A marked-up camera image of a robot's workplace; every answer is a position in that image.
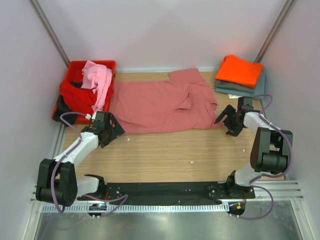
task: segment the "orange folded shirt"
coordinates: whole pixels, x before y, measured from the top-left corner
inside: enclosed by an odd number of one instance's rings
[[[251,63],[234,55],[225,56],[216,79],[254,88],[264,66]]]

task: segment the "wooden surface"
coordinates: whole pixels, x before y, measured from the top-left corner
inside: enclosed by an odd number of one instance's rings
[[[216,72],[201,74],[214,89]],[[118,73],[115,78],[116,81],[167,79],[167,73]],[[218,92],[214,95],[218,114],[228,104],[237,107],[237,99]],[[253,105],[261,109],[259,100],[254,100]],[[255,137],[249,129],[243,129],[238,137],[226,135],[226,131],[220,127],[120,136],[105,148],[92,151],[78,167],[77,177],[95,174],[103,176],[106,183],[225,181],[233,170],[249,163]],[[64,149],[77,137],[68,128]]]

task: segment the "metal frame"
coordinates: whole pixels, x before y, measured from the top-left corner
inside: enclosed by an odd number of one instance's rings
[[[300,190],[298,181],[296,180],[270,180],[270,181],[256,181],[254,183],[256,186],[261,186],[268,189],[275,201],[303,201],[304,197]],[[270,201],[269,195],[260,188],[254,188],[255,198],[247,199],[248,202],[257,201]],[[242,202],[243,199],[221,199],[223,203],[225,202]],[[42,203],[36,199],[36,188],[34,188],[33,194],[30,200],[31,204]],[[75,200],[76,204],[93,204],[100,203],[100,201],[78,201]]]
[[[52,28],[50,22],[48,21],[44,11],[42,10],[40,4],[38,3],[37,0],[29,0],[31,6],[33,7],[36,15],[39,17],[40,22],[42,23],[42,25],[44,26],[46,32],[48,33],[49,37],[51,38],[56,50],[58,51],[58,53],[60,54],[62,60],[64,61],[64,64],[66,65],[66,67],[69,66],[70,64],[70,60],[64,50],[64,48],[62,47],[54,29]]]
[[[291,201],[291,205],[303,239],[319,239],[319,236],[314,231],[317,226],[310,221],[311,218],[307,203],[305,201]]]
[[[52,151],[52,158],[57,156],[59,153],[62,152],[64,147],[64,142],[66,138],[66,127],[65,125],[61,124],[58,130],[58,134],[56,136],[56,140],[54,143],[53,151]],[[33,240],[36,235],[38,223],[40,220],[41,211],[44,207],[44,203],[40,201],[33,201],[36,199],[36,188],[34,188],[30,203],[29,203],[29,220],[27,226],[24,231],[23,240]]]
[[[60,54],[61,58],[63,59],[65,65],[68,67],[70,64],[70,60],[66,54],[66,51],[62,47],[54,29],[52,28],[50,22],[48,21],[44,11],[42,10],[38,0],[29,0],[31,6],[33,7],[35,13],[39,17],[42,25],[44,26],[45,30],[47,31],[49,37],[51,38],[54,46],[56,47],[58,53]],[[285,21],[286,17],[288,16],[290,10],[294,6],[296,0],[286,0],[285,4],[283,5],[278,17],[275,20],[268,36],[266,37],[258,55],[255,58],[256,63],[260,63],[262,58],[264,57],[267,49],[269,48],[272,40],[275,38],[276,34],[278,33],[280,27],[282,26],[283,22]]]
[[[296,3],[296,0],[286,0],[285,4],[282,7],[278,17],[276,18],[268,36],[266,37],[258,55],[256,56],[254,62],[260,63],[262,58],[265,56],[267,49],[271,45],[272,40],[276,37],[280,27],[284,23],[285,19],[287,18],[289,12],[291,11],[292,7]]]

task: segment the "red plastic crate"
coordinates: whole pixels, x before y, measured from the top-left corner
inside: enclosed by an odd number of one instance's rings
[[[82,83],[83,80],[83,74],[82,74],[82,69],[84,68],[85,64],[87,61],[72,61],[69,64],[68,67],[68,71],[65,74],[64,80],[63,81],[67,81],[67,82],[76,82],[76,83]],[[111,84],[109,86],[108,92],[106,94],[106,101],[104,104],[104,108],[103,111],[107,112],[109,109],[109,105],[110,105],[110,99],[111,96],[114,94],[114,78],[116,76],[116,62],[115,61],[93,61],[96,64],[101,64],[101,65],[105,65],[108,69],[111,69],[112,71],[112,80],[111,80]],[[52,118],[54,117],[54,113],[57,110],[57,105],[54,106],[53,112],[52,112]],[[78,116],[76,118],[75,124],[89,124],[89,120],[86,119],[84,116]]]

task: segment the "red cloth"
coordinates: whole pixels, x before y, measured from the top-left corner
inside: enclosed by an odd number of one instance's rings
[[[210,129],[217,101],[198,69],[170,72],[170,80],[115,82],[109,111],[125,134]]]
[[[93,93],[91,89],[78,88],[63,81],[60,84],[60,95],[72,111],[90,115],[94,113],[92,106],[97,101],[97,93]]]

